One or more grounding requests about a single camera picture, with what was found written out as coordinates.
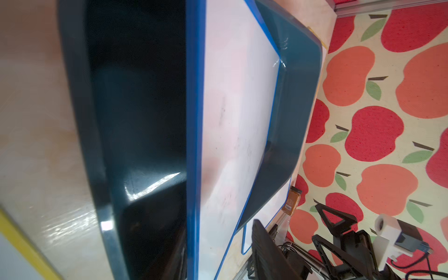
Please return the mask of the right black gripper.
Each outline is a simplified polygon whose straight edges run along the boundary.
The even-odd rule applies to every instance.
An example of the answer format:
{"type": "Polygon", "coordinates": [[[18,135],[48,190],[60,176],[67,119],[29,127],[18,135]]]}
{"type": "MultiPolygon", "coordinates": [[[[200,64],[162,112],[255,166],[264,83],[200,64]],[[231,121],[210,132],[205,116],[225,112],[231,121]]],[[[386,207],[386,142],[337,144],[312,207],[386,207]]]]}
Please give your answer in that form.
{"type": "Polygon", "coordinates": [[[365,231],[353,232],[358,223],[355,216],[335,210],[321,203],[315,205],[318,214],[333,236],[336,244],[315,234],[311,240],[318,251],[330,280],[383,280],[378,269],[372,242],[365,231]],[[330,255],[337,256],[342,263],[334,265],[330,255]]]}

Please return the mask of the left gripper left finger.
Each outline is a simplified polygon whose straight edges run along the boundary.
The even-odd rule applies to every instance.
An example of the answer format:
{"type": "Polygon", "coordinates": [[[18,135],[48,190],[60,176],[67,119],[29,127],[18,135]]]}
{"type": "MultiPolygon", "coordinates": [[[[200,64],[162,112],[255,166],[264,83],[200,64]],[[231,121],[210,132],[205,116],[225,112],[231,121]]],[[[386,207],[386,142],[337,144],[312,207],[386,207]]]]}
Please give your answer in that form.
{"type": "Polygon", "coordinates": [[[140,280],[186,280],[187,279],[187,233],[186,227],[181,227],[168,242],[163,245],[149,268],[140,280]]]}

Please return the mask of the blue framed whiteboard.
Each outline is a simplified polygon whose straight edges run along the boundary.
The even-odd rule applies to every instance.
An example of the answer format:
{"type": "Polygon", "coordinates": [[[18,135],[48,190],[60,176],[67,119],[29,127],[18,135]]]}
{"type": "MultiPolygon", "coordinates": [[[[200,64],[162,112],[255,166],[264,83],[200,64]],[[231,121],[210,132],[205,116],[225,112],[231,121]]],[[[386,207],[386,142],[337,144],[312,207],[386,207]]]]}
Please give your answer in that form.
{"type": "Polygon", "coordinates": [[[243,237],[241,244],[241,254],[245,255],[252,246],[252,226],[254,220],[258,219],[266,228],[275,218],[276,214],[282,209],[287,201],[289,188],[291,186],[291,177],[275,193],[275,195],[259,210],[252,219],[243,227],[243,237]]]}
{"type": "Polygon", "coordinates": [[[187,277],[214,280],[265,146],[280,56],[254,1],[187,2],[187,277]]]}

